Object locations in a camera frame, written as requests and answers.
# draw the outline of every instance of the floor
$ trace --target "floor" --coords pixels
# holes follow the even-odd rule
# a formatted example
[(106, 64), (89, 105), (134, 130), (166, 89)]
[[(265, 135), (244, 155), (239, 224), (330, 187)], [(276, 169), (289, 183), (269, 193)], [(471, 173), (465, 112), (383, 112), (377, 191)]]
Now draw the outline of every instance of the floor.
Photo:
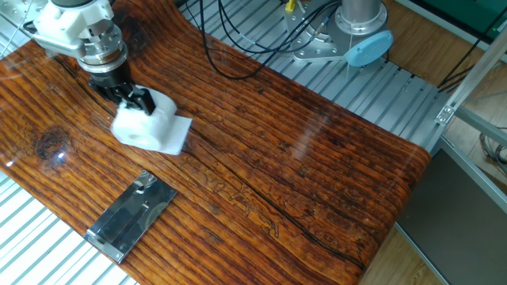
[[(471, 45), (395, 0), (385, 0), (384, 3), (389, 10), (388, 26), (395, 35), (390, 60), (428, 83), (438, 85)], [(474, 64), (481, 55), (482, 51), (473, 51), (457, 72)], [(471, 98), (505, 92), (506, 77), (507, 65), (501, 64), (486, 76)], [(506, 105), (507, 96), (488, 97), (465, 103), (467, 108), (485, 120), (501, 127), (507, 127), (507, 110), (503, 107)], [(506, 189), (503, 184), (507, 184), (507, 177), (495, 163), (484, 156), (478, 131), (454, 119), (445, 135), (492, 177), (499, 188)], [(360, 284), (440, 284), (440, 281), (410, 248), (404, 237), (393, 229)]]

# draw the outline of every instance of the blue component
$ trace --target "blue component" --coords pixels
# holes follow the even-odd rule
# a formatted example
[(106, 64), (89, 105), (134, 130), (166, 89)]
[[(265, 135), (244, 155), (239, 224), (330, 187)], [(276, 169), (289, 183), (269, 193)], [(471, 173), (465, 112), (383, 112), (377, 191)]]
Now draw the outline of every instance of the blue component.
[(387, 30), (356, 44), (343, 56), (351, 67), (362, 67), (382, 56), (392, 44), (393, 34)]

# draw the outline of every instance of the metal frame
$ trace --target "metal frame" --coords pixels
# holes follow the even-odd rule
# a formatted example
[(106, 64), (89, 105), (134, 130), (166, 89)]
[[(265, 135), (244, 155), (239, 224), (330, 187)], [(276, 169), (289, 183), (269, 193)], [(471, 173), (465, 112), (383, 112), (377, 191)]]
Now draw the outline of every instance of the metal frame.
[(482, 132), (488, 138), (500, 143), (502, 146), (507, 146), (507, 133), (495, 127), (480, 116), (474, 114), (469, 109), (461, 106), (456, 110), (455, 116), (472, 126), (474, 129)]
[(475, 87), (484, 79), (486, 74), (507, 51), (507, 28), (505, 28), (491, 43), (490, 48), (475, 64), (465, 79), (459, 84), (458, 89), (452, 94), (435, 119), (437, 124), (448, 124), (460, 105), (474, 91)]

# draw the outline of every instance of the wire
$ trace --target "wire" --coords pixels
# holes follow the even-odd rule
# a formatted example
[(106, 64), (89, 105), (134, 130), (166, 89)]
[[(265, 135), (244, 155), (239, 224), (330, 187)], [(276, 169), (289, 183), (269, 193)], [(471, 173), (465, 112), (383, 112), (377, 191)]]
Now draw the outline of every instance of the wire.
[[(500, 130), (505, 130), (507, 127), (498, 127)], [(505, 176), (507, 176), (507, 160), (501, 156), (501, 152), (505, 150), (505, 148), (502, 145), (498, 145), (497, 148), (493, 151), (493, 147), (490, 143), (490, 138), (486, 137), (483, 133), (478, 136), (481, 141), (481, 147), (482, 152), (484, 155), (486, 155), (488, 158), (492, 158), (493, 160), (498, 163), (498, 167), (501, 169), (501, 171), (504, 173)]]
[(29, 12), (30, 12), (30, 7), (32, 7), (32, 3), (33, 3), (33, 0), (30, 0), (30, 3), (29, 3), (29, 7), (28, 9), (26, 10), (26, 13), (25, 15), (23, 16), (23, 19), (21, 20), (21, 22), (19, 23), (19, 25), (17, 26), (16, 30), (14, 30), (13, 32), (13, 35), (10, 37), (9, 41), (7, 42), (6, 44), (6, 47), (4, 47), (2, 53), (0, 54), (0, 59), (3, 57), (3, 55), (6, 53), (7, 51), (7, 48), (9, 47), (10, 43), (12, 43), (14, 37), (16, 36), (16, 33), (17, 31), (19, 31), (19, 29), (21, 29), (21, 26), (25, 23), (25, 20), (26, 20), (26, 17), (29, 15)]
[[(197, 20), (196, 18), (193, 16), (193, 13), (192, 11), (190, 11), (190, 7), (189, 7), (189, 2), (186, 1), (185, 2), (185, 5), (186, 5), (186, 8), (187, 8), (187, 11), (190, 13), (190, 16), (192, 17), (193, 19), (193, 22), (196, 23), (196, 27), (200, 30), (200, 25), (197, 23)], [(235, 57), (236, 59), (241, 59), (241, 60), (244, 60), (244, 59), (249, 59), (250, 57), (252, 57), (252, 55), (248, 55), (248, 56), (243, 56), (243, 57), (239, 57), (235, 54), (233, 54), (232, 52), (230, 51), (223, 51), (223, 50), (219, 50), (218, 48), (213, 48), (213, 47), (208, 47), (210, 51), (219, 51), (219, 52), (225, 52), (227, 53), (228, 55), (232, 56), (232, 57)]]
[[(299, 29), (301, 28), (301, 26), (306, 22), (306, 24), (303, 26), (302, 29), (299, 30), (298, 34), (295, 36), (295, 38), (297, 38), (299, 35), (301, 35), (301, 33), (303, 33), (303, 31), (310, 25), (310, 23), (324, 10), (324, 9), (327, 9), (329, 6), (331, 5), (334, 5), (336, 3), (326, 3), (325, 5), (322, 5), (320, 7), (318, 7), (315, 11), (313, 11), (310, 15), (308, 15), (309, 19), (307, 19), (307, 21), (301, 21), (290, 33), (289, 35), (285, 38), (285, 40), (282, 42), (282, 44), (279, 46), (279, 50), (281, 51), (284, 51), (284, 50), (287, 50), (288, 47), (290, 46), (287, 46), (285, 47), (284, 49), (282, 48), (283, 46), (285, 46), (286, 44), (290, 44), (290, 38), (291, 36)], [(273, 52), (262, 64), (259, 68), (257, 68), (254, 72), (252, 72), (251, 74), (248, 74), (248, 75), (245, 75), (245, 76), (241, 76), (241, 77), (234, 77), (234, 76), (230, 76), (230, 75), (227, 75), (227, 74), (224, 74), (216, 65), (215, 63), (213, 62), (213, 59), (212, 57), (210, 56), (210, 53), (209, 53), (209, 48), (208, 48), (208, 45), (207, 45), (207, 42), (206, 42), (206, 31), (205, 31), (205, 24), (204, 24), (204, 0), (199, 0), (199, 7), (200, 7), (200, 22), (202, 23), (202, 27), (200, 29), (201, 31), (201, 36), (202, 36), (202, 40), (203, 40), (203, 45), (204, 45), (204, 51), (206, 53), (206, 57), (208, 58), (208, 61), (210, 63), (210, 65), (212, 66), (212, 68), (218, 73), (220, 74), (221, 76), (227, 78), (227, 79), (230, 79), (230, 80), (242, 80), (242, 79), (247, 79), (247, 78), (251, 78), (253, 76), (255, 76), (259, 71), (261, 71), (261, 69), (263, 67), (266, 66), (266, 64), (274, 57), (274, 55), (276, 54), (276, 52)]]
[[(314, 38), (318, 35), (318, 33), (320, 33), (320, 32), (318, 32), (318, 33), (316, 33), (314, 36), (312, 36), (312, 37), (310, 38), (310, 40), (309, 40), (306, 44), (304, 44), (302, 47), (298, 47), (298, 48), (296, 48), (296, 49), (294, 49), (294, 50), (291, 50), (291, 51), (287, 51), (287, 50), (281, 51), (280, 49), (283, 47), (283, 44), (281, 44), (279, 47), (275, 47), (275, 48), (268, 48), (268, 47), (264, 47), (264, 46), (260, 45), (259, 43), (256, 43), (256, 42), (254, 42), (253, 40), (249, 39), (248, 37), (244, 36), (241, 32), (239, 32), (239, 30), (238, 30), (238, 29), (237, 29), (237, 28), (236, 28), (236, 27), (232, 24), (231, 19), (229, 18), (229, 16), (227, 16), (227, 12), (226, 12), (226, 10), (225, 10), (225, 7), (223, 6), (222, 0), (219, 0), (219, 1), (218, 1), (218, 3), (219, 3), (219, 14), (220, 14), (220, 20), (221, 20), (221, 22), (222, 22), (222, 28), (223, 28), (223, 31), (225, 32), (225, 34), (227, 35), (227, 37), (229, 38), (229, 40), (230, 40), (233, 44), (235, 44), (235, 45), (236, 45), (239, 49), (243, 50), (244, 52), (249, 52), (249, 53), (253, 53), (253, 54), (256, 54), (256, 55), (258, 55), (258, 54), (264, 54), (264, 53), (269, 53), (269, 52), (292, 53), (292, 52), (299, 51), (299, 50), (301, 50), (301, 49), (303, 49), (303, 48), (307, 47), (307, 46), (310, 44), (310, 42), (311, 42), (311, 41), (312, 41), (312, 40), (313, 40), (313, 39), (314, 39)], [(330, 8), (331, 6), (337, 5), (337, 4), (339, 4), (339, 3), (340, 3), (340, 1), (335, 1), (335, 2), (331, 2), (331, 3), (326, 3), (326, 4), (325, 4), (326, 6), (321, 6), (321, 7), (317, 8), (317, 9), (314, 11), (314, 13), (315, 13), (315, 12), (317, 12), (317, 14), (313, 15), (313, 13), (311, 13), (310, 15), (308, 15), (308, 17), (312, 17), (312, 16), (313, 16), (313, 17), (311, 18), (310, 22), (312, 22), (312, 21), (313, 21), (313, 20), (314, 20), (314, 19), (315, 19), (315, 18), (316, 18), (316, 17), (317, 17), (317, 16), (318, 16), (321, 12), (323, 12), (324, 10), (326, 10), (326, 9)], [(333, 13), (334, 13), (334, 10), (333, 10), (333, 11), (332, 11), (332, 13), (331, 13), (331, 14), (330, 14), (330, 15), (329, 15), (329, 16), (328, 16), (325, 20), (324, 20), (324, 22), (323, 22), (324, 24), (327, 24), (327, 21), (329, 21), (329, 19), (330, 19), (331, 15), (332, 15)], [(229, 23), (229, 25), (233, 28), (233, 30), (234, 30), (235, 32), (237, 32), (237, 34), (239, 34), (239, 35), (240, 35), (240, 37), (241, 37), (241, 38), (245, 39), (246, 41), (250, 42), (250, 43), (251, 43), (251, 44), (253, 44), (253, 45), (256, 45), (256, 46), (258, 46), (258, 47), (260, 47), (260, 48), (264, 49), (264, 51), (251, 51), (251, 50), (249, 50), (249, 49), (246, 49), (246, 48), (242, 47), (240, 44), (238, 44), (238, 42), (236, 42), (236, 41), (232, 38), (231, 34), (227, 31), (227, 28), (226, 28), (226, 26), (225, 26), (225, 23), (224, 23), (223, 17), (225, 17), (225, 18), (226, 18), (226, 20), (227, 20), (227, 22)], [(295, 38), (294, 38), (293, 40), (289, 40), (289, 42), (288, 42), (288, 43), (286, 43), (286, 44), (291, 44), (294, 40), (295, 40)]]
[(445, 83), (447, 82), (450, 82), (453, 78), (456, 78), (457, 76), (460, 76), (461, 74), (463, 73), (467, 73), (469, 70), (472, 69), (472, 67), (469, 67), (467, 68), (466, 70), (464, 71), (461, 71), (459, 74), (456, 74), (454, 75), (453, 77), (451, 77), (451, 75), (458, 69), (458, 67), (465, 61), (465, 59), (472, 53), (472, 51), (477, 47), (477, 45), (482, 41), (484, 40), (484, 38), (487, 36), (487, 33), (493, 28), (493, 26), (497, 23), (498, 20), (501, 19), (501, 17), (505, 14), (505, 12), (507, 12), (507, 6), (498, 14), (498, 16), (491, 22), (491, 24), (486, 28), (486, 30), (484, 30), (484, 32), (481, 34), (481, 36), (479, 36), (479, 38), (477, 38), (477, 40), (475, 41), (475, 43), (472, 45), (472, 47), (470, 47), (470, 49), (467, 51), (467, 53), (461, 58), (461, 60), (458, 62), (458, 64), (456, 64), (452, 70), (445, 76), (444, 80), (442, 80), (442, 82), (437, 86), (437, 88), (440, 88), (442, 87)]

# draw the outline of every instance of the wooden tabletop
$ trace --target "wooden tabletop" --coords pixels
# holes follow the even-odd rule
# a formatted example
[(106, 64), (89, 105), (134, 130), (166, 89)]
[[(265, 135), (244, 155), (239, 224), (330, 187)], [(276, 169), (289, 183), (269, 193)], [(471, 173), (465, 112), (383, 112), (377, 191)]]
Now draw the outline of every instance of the wooden tabletop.
[[(357, 283), (429, 155), (269, 68), (221, 77), (172, 2), (114, 10), (133, 78), (193, 118), (182, 154), (117, 142), (75, 59), (30, 42), (0, 65), (2, 170), (81, 235), (143, 169), (178, 190), (121, 265), (143, 284)], [(258, 67), (208, 41), (224, 72)]]

